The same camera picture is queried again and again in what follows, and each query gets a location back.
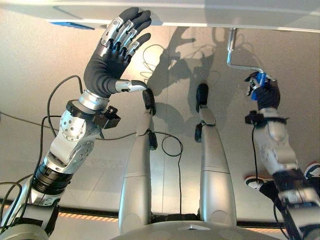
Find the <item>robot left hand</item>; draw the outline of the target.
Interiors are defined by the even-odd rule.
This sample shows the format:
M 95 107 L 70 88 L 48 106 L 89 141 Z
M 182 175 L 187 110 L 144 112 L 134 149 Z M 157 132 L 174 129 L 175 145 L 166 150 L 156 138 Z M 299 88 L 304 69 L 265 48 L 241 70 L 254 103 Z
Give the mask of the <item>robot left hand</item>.
M 143 81 L 124 79 L 122 75 L 136 51 L 151 38 L 150 33 L 140 35 L 151 23 L 149 10 L 131 7 L 106 27 L 84 71 L 86 90 L 79 98 L 82 106 L 102 110 L 112 94 L 148 88 Z

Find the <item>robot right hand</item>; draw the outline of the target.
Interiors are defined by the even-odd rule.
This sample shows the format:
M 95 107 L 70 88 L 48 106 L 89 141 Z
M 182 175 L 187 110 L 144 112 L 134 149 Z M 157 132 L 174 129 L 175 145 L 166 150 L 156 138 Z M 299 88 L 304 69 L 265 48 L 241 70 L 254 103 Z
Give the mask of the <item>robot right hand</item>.
M 278 109 L 281 100 L 281 94 L 276 80 L 265 77 L 262 84 L 258 80 L 261 79 L 261 73 L 256 71 L 251 73 L 244 81 L 249 83 L 247 95 L 252 100 L 257 101 L 258 110 L 262 109 Z

